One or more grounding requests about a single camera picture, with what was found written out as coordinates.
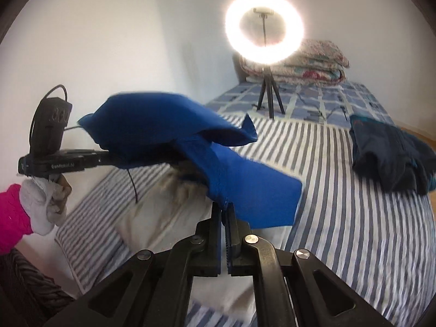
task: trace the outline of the wooden floor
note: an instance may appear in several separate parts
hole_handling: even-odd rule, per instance
[[[420,138],[422,141],[426,142],[427,144],[429,144],[434,150],[436,150],[436,141],[435,140],[430,140],[429,138],[426,138],[425,136],[415,133],[411,130],[405,129],[403,128],[404,131],[409,132],[411,134],[413,134],[414,136],[416,136],[417,138]],[[430,201],[432,202],[432,207],[433,207],[433,213],[436,216],[436,190],[434,190],[433,192],[430,193]]]

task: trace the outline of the ring light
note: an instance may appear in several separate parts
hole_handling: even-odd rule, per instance
[[[256,7],[270,8],[282,16],[286,32],[280,43],[258,47],[243,35],[239,27],[241,18]],[[272,64],[287,58],[298,49],[304,28],[297,11],[286,0],[236,0],[227,10],[225,31],[230,45],[244,58],[256,63]]]

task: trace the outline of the tripod leg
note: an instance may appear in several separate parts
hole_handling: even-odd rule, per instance
[[[273,104],[273,90],[271,85],[271,79],[267,79],[267,98],[268,98],[268,114],[270,119],[274,119],[274,104]]]
[[[266,88],[267,84],[265,83],[265,79],[263,79],[262,82],[262,87],[260,89],[260,95],[259,95],[259,100],[257,102],[257,108],[256,110],[258,111],[260,109],[260,107],[262,106],[262,102],[263,102],[263,96],[265,95],[265,88]]]
[[[275,80],[273,78],[271,78],[271,83],[272,83],[272,88],[274,89],[274,92],[275,92],[275,96],[277,97],[278,106],[280,107],[280,111],[282,112],[282,114],[285,114],[285,108],[283,108],[282,98],[280,97],[280,94],[278,93],[278,87],[277,87],[277,84],[275,83]]]

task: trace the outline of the dark jacket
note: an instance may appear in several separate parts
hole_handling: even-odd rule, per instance
[[[386,192],[427,194],[434,184],[436,154],[430,146],[395,126],[352,115],[353,169],[380,181]]]

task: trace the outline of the silver screw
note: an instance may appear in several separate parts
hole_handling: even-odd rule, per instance
[[[301,259],[308,259],[310,256],[310,252],[306,249],[298,249],[297,252],[295,252],[296,256]]]
[[[200,244],[203,241],[204,241],[203,238],[199,235],[194,235],[191,237],[191,243],[193,244]]]
[[[246,241],[247,243],[251,243],[251,244],[253,244],[253,243],[256,243],[256,242],[259,241],[259,237],[257,237],[256,235],[247,235],[247,236],[245,237],[245,241]]]
[[[143,249],[137,253],[137,258],[141,261],[147,261],[151,258],[151,252],[147,249]]]

